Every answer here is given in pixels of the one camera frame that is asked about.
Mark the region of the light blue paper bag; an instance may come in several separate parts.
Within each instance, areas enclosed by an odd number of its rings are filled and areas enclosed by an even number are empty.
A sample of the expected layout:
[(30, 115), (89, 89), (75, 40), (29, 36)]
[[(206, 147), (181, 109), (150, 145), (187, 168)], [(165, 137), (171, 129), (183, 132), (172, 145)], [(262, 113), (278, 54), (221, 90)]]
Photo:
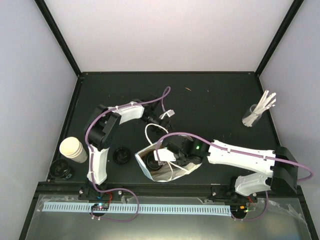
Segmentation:
[(171, 182), (183, 176), (189, 175), (190, 173), (194, 172), (202, 165), (202, 163), (190, 162), (190, 163), (187, 163), (185, 166), (179, 166), (177, 160), (174, 162), (158, 162), (158, 164), (162, 166), (162, 168), (157, 171), (149, 171), (145, 164), (145, 158), (149, 152), (154, 151), (156, 149), (156, 142), (152, 143), (150, 138), (148, 137), (147, 129), (149, 126), (156, 127), (157, 130), (162, 129), (167, 134), (169, 133), (168, 130), (165, 130), (164, 127), (154, 123), (149, 123), (144, 128), (144, 134), (145, 134), (146, 140), (149, 143), (149, 146), (138, 151), (137, 153), (134, 154), (134, 156), (143, 174), (148, 179), (158, 183)]

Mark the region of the black coffee cup lid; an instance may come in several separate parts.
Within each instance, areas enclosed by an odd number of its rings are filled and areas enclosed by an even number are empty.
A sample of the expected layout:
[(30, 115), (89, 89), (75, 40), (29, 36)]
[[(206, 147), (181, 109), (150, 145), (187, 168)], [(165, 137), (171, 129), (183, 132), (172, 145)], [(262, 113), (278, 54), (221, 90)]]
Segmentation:
[(126, 147), (119, 147), (114, 151), (112, 159), (116, 164), (123, 165), (131, 159), (131, 152)]

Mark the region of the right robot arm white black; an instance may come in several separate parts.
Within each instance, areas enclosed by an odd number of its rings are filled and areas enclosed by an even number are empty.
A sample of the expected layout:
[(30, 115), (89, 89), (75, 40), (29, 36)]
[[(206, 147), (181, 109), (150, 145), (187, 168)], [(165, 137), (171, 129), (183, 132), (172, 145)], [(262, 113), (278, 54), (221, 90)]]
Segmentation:
[(246, 169), (251, 174), (236, 176), (227, 189), (228, 198), (240, 201), (253, 193), (273, 191), (293, 195), (297, 192), (298, 166), (295, 157), (286, 148), (259, 150), (225, 144), (187, 134), (169, 134), (161, 140), (161, 147), (154, 151), (158, 163), (170, 163), (183, 168), (204, 160), (212, 165), (226, 165)]

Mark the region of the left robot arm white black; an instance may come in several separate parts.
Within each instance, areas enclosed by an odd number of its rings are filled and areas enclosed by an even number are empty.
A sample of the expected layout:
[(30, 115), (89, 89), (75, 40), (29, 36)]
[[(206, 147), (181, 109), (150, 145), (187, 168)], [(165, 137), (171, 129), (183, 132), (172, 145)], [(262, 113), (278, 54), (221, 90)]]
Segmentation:
[[(106, 107), (98, 105), (89, 119), (85, 128), (85, 144), (89, 150), (89, 169), (87, 173), (87, 187), (89, 193), (97, 200), (103, 199), (107, 190), (103, 183), (107, 179), (108, 152), (113, 140), (113, 135), (121, 124), (132, 120), (142, 120), (154, 128), (155, 132), (168, 131), (170, 114), (164, 108), (164, 98), (171, 88), (165, 88), (161, 97), (142, 101), (135, 99), (123, 105)], [(163, 114), (155, 115), (154, 110), (161, 103)]]

